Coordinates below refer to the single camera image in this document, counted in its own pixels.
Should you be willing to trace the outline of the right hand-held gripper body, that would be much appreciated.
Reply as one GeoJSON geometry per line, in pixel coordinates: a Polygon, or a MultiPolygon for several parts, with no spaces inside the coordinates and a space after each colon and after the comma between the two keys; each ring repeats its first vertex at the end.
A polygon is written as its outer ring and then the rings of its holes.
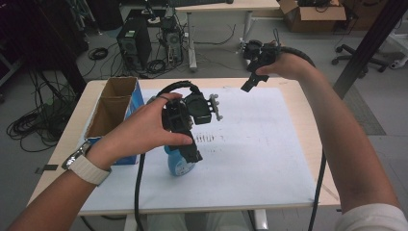
{"type": "Polygon", "coordinates": [[[276,41],[261,43],[256,39],[250,40],[243,48],[243,58],[249,61],[247,70],[255,72],[262,66],[273,64],[280,51],[281,46],[276,41]]]}

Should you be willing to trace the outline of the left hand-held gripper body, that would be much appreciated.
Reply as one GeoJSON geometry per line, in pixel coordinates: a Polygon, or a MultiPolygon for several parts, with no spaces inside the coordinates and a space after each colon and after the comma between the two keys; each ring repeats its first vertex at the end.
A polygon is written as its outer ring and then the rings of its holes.
{"type": "Polygon", "coordinates": [[[176,133],[189,132],[191,127],[207,124],[216,115],[217,120],[222,120],[217,101],[218,95],[211,94],[206,99],[202,92],[192,92],[185,98],[168,100],[162,110],[162,124],[166,130],[176,133]]]}

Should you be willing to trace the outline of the blue bottle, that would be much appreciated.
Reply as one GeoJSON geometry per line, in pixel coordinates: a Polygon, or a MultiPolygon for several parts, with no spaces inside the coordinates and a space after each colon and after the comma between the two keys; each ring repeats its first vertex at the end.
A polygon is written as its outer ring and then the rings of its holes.
{"type": "Polygon", "coordinates": [[[165,146],[167,154],[167,166],[173,176],[182,176],[189,173],[195,167],[195,163],[188,163],[178,149],[171,150],[165,146]]]}

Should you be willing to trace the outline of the person's right hand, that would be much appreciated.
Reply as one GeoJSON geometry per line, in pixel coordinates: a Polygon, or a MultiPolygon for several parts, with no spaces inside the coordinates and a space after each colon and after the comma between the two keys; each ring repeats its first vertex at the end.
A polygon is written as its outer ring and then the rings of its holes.
{"type": "Polygon", "coordinates": [[[256,73],[258,75],[277,74],[296,81],[319,76],[319,71],[306,60],[289,53],[281,54],[273,64],[259,67],[256,73]]]}

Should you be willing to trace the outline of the person's left hand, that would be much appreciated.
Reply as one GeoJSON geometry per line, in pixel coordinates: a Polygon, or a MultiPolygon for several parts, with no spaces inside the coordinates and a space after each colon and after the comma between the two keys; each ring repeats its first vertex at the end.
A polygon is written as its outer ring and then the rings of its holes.
{"type": "Polygon", "coordinates": [[[113,131],[92,146],[87,159],[101,169],[110,168],[117,160],[145,153],[162,145],[188,145],[188,135],[168,132],[162,124],[162,109],[179,93],[165,93],[151,103],[139,107],[113,131]]]}

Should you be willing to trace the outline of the white paper mat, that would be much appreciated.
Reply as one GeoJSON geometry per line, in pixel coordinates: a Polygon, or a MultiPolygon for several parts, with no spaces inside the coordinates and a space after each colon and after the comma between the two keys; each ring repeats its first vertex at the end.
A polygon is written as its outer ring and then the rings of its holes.
{"type": "Polygon", "coordinates": [[[81,212],[114,214],[196,212],[310,206],[315,182],[286,103],[277,88],[244,92],[206,88],[218,95],[222,120],[194,126],[203,159],[183,176],[171,175],[161,148],[143,168],[114,166],[81,212]]]}

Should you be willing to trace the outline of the wooden desk with white legs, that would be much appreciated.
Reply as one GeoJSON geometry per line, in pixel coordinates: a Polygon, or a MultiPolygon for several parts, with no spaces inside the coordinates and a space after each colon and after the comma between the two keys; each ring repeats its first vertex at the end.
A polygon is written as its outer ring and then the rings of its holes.
{"type": "Polygon", "coordinates": [[[177,6],[175,11],[177,13],[185,13],[187,16],[188,24],[188,57],[189,68],[191,72],[196,72],[197,60],[196,52],[194,48],[194,40],[191,32],[192,19],[194,14],[209,14],[215,19],[231,19],[233,16],[240,14],[244,15],[243,32],[240,37],[240,51],[243,50],[243,45],[248,41],[252,26],[256,24],[257,18],[253,19],[252,15],[257,11],[275,11],[279,10],[280,5],[277,0],[223,0],[222,3],[204,4],[204,5],[189,5],[189,6],[177,6]]]}

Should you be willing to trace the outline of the open brown cardboard box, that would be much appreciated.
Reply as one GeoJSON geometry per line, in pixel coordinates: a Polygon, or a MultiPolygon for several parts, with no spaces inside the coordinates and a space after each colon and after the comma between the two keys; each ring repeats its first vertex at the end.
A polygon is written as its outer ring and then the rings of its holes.
{"type": "Polygon", "coordinates": [[[345,9],[338,0],[326,6],[299,6],[298,0],[279,0],[284,22],[294,33],[331,32],[337,22],[345,21],[345,9]]]}

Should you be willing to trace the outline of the person's legs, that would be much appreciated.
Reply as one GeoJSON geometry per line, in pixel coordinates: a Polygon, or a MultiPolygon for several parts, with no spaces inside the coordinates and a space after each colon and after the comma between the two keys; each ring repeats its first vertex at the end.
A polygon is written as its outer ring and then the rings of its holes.
{"type": "Polygon", "coordinates": [[[147,217],[148,231],[250,231],[241,211],[147,217]]]}

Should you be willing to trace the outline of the grey computer tower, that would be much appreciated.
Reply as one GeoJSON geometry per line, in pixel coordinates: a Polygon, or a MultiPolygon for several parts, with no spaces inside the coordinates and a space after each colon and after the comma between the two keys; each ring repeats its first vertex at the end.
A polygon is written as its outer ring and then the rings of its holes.
{"type": "Polygon", "coordinates": [[[167,61],[175,64],[182,61],[181,30],[174,16],[163,17],[162,39],[166,48],[167,61]]]}

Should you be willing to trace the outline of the open blue cardboard box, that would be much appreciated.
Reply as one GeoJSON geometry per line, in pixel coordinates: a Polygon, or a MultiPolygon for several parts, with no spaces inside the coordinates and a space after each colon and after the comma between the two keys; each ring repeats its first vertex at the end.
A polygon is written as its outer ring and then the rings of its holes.
{"type": "Polygon", "coordinates": [[[91,148],[144,104],[136,77],[113,77],[103,87],[90,116],[85,140],[91,148]]]}

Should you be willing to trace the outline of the black computer tower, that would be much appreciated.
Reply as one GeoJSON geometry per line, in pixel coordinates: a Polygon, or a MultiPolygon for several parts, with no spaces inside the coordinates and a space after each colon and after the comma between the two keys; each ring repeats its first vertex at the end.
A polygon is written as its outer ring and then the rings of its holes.
{"type": "Polygon", "coordinates": [[[152,51],[144,18],[128,19],[116,37],[122,58],[129,69],[145,70],[152,51]]]}

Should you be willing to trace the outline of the white table leg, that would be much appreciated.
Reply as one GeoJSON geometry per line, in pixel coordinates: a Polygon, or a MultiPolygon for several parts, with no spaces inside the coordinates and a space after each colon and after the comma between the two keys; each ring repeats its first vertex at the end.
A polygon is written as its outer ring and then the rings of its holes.
{"type": "Polygon", "coordinates": [[[265,210],[254,210],[253,218],[255,231],[268,231],[268,218],[265,210]]]}

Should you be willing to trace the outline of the wristwatch with white band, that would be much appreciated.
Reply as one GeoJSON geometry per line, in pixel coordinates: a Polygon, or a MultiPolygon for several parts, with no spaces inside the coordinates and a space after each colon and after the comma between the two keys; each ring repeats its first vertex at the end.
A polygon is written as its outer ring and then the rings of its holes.
{"type": "Polygon", "coordinates": [[[62,168],[65,170],[71,170],[82,180],[99,186],[107,179],[112,170],[110,168],[99,168],[87,159],[87,154],[91,147],[92,143],[90,141],[85,141],[76,151],[65,159],[62,163],[62,168]]]}

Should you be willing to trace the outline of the grey floor mat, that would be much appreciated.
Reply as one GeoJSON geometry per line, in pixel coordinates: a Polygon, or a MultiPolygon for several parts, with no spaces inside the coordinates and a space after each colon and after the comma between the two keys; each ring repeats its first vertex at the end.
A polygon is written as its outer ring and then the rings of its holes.
{"type": "Polygon", "coordinates": [[[385,130],[371,111],[370,107],[354,86],[352,86],[345,94],[344,102],[368,136],[386,135],[385,130]]]}

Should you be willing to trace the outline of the black tape strip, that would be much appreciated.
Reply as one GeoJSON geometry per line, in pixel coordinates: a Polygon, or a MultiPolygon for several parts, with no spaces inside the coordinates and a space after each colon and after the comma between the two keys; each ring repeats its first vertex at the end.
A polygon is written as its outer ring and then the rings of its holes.
{"type": "Polygon", "coordinates": [[[44,165],[43,167],[37,167],[35,174],[43,174],[45,171],[55,171],[58,169],[58,165],[44,165]]]}

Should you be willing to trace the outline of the person's white sleeve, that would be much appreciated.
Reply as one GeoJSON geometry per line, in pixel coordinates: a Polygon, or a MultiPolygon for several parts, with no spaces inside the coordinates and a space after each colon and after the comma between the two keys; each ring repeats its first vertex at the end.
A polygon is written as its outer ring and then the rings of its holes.
{"type": "Polygon", "coordinates": [[[344,213],[335,231],[408,231],[408,220],[400,208],[374,203],[344,213]]]}

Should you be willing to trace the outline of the black metal stand post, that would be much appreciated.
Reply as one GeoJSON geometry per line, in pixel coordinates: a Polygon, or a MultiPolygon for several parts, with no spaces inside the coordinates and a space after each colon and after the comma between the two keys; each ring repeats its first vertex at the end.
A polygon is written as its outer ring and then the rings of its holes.
{"type": "Polygon", "coordinates": [[[364,66],[369,63],[406,11],[408,11],[408,0],[388,0],[385,4],[334,84],[333,89],[341,99],[344,99],[364,66]]]}

